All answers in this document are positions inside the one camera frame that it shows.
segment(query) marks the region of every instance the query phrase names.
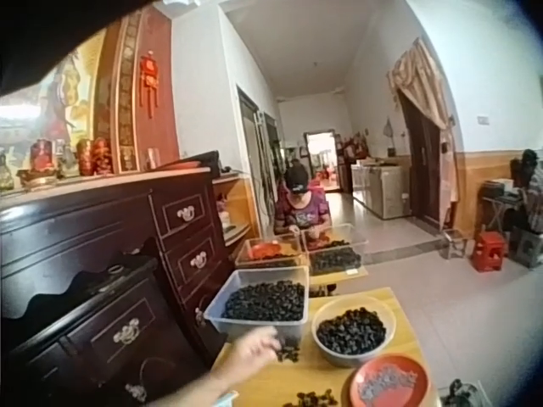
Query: light switch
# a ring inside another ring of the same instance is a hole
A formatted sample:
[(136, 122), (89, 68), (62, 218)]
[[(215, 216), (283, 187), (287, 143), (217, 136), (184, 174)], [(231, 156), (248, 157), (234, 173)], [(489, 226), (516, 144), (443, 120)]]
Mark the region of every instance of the light switch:
[(490, 125), (489, 116), (477, 116), (477, 122), (480, 125)]

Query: red stool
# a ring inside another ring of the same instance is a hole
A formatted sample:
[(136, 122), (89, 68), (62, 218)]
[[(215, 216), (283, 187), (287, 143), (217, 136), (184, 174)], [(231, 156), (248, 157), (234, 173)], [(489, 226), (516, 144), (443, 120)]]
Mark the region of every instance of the red stool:
[(497, 231), (482, 231), (475, 240), (472, 261), (477, 271), (501, 270), (506, 242)]

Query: red lantern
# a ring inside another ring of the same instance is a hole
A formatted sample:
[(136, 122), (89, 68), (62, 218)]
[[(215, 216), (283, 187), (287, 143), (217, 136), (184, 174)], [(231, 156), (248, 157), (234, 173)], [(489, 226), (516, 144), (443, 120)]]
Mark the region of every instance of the red lantern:
[(153, 119), (153, 106), (159, 107), (159, 67), (153, 59), (153, 51), (142, 57), (139, 80), (139, 105), (143, 106), (143, 92), (147, 90), (149, 118)]

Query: clear plastic container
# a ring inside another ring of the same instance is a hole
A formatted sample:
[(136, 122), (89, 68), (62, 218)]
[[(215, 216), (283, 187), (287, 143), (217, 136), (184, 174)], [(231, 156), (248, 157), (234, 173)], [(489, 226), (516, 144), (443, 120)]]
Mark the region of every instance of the clear plastic container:
[[(279, 253), (273, 259), (255, 259), (254, 252), (258, 247), (265, 244), (276, 244)], [(238, 257), (236, 258), (237, 269), (269, 269), (280, 267), (295, 267), (304, 265), (305, 256), (302, 248), (301, 237), (293, 233), (272, 237), (248, 239), (244, 242)]]
[[(342, 246), (322, 248), (322, 245), (344, 241)], [(367, 240), (351, 224), (330, 226), (318, 238), (303, 231), (302, 244), (307, 253), (312, 276), (358, 269), (364, 262)]]
[[(299, 321), (248, 321), (222, 318), (227, 300), (241, 287), (261, 282), (279, 282), (290, 280), (299, 282), (304, 290), (304, 313)], [(257, 326), (274, 326), (282, 339), (302, 338), (302, 330), (309, 313), (309, 269), (306, 266), (285, 267), (278, 269), (235, 270), (222, 286), (218, 294), (204, 312), (204, 318), (210, 321), (218, 332), (226, 333), (228, 341), (233, 342)]]
[[(350, 309), (359, 309), (360, 307), (366, 308), (368, 311), (376, 311), (379, 319), (383, 322), (386, 328), (384, 341), (377, 348), (364, 354), (338, 354), (332, 350), (326, 348), (316, 336), (316, 330), (321, 322), (325, 320), (331, 320), (336, 316), (344, 314)], [(326, 305), (323, 305), (313, 317), (311, 323), (311, 334), (313, 340), (321, 350), (322, 356), (337, 367), (358, 367), (363, 363), (373, 359), (377, 356), (392, 340), (396, 332), (396, 317), (389, 306), (382, 301), (379, 301), (373, 297), (365, 295), (349, 295), (342, 298), (338, 298)]]

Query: metal drawer pull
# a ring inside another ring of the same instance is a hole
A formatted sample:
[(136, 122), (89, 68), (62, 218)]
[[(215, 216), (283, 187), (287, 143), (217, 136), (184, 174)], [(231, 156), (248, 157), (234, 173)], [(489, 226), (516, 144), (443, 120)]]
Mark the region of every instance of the metal drawer pull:
[(147, 390), (145, 390), (144, 386), (126, 384), (125, 390), (140, 403), (145, 403), (145, 400), (147, 399)]
[(139, 319), (133, 318), (113, 336), (113, 342), (130, 345), (139, 336)]
[(207, 263), (207, 253), (206, 252), (200, 252), (200, 254), (197, 254), (194, 259), (190, 260), (190, 265), (192, 267), (196, 267), (197, 269), (204, 268), (205, 263)]
[(204, 318), (204, 313), (202, 312), (202, 310), (200, 308), (196, 308), (194, 310), (194, 318), (196, 320), (196, 326), (198, 328), (203, 328), (205, 326), (205, 318)]
[(179, 209), (177, 211), (177, 217), (185, 220), (186, 222), (190, 222), (192, 219), (194, 219), (194, 207), (190, 205), (186, 208)]

